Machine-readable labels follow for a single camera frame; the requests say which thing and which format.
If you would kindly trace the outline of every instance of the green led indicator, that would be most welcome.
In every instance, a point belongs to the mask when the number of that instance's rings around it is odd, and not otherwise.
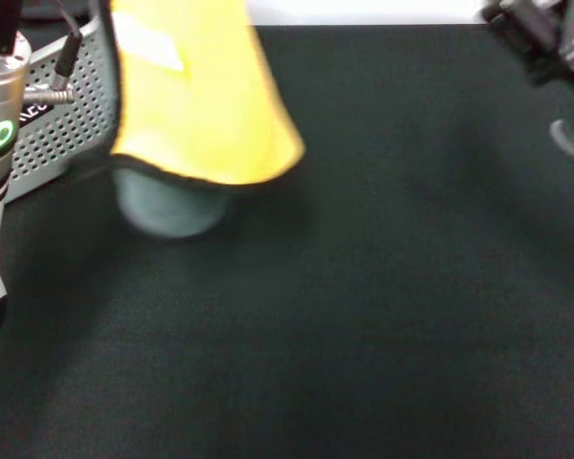
[[[12,121],[0,122],[0,147],[11,139],[14,130],[15,126],[12,124]]]

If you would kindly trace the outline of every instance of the yellow cloth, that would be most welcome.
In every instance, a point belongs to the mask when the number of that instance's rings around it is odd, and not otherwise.
[[[304,144],[242,0],[113,0],[121,125],[113,154],[225,185],[262,183]]]

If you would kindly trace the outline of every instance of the metal perforated panel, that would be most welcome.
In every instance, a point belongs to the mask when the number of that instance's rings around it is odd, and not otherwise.
[[[113,83],[97,19],[82,30],[84,40],[71,80],[76,102],[58,105],[20,130],[13,157],[12,201],[63,173],[67,160],[101,142],[114,117]],[[64,40],[33,54],[29,84],[49,83]]]

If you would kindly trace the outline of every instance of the white wall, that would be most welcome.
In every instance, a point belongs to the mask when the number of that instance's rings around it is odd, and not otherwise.
[[[257,25],[471,24],[485,0],[248,0]]]

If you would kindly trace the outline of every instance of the white label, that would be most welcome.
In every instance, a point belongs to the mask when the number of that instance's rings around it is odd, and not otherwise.
[[[170,35],[149,29],[129,14],[113,13],[113,23],[117,44],[123,51],[161,67],[185,70],[179,50]]]

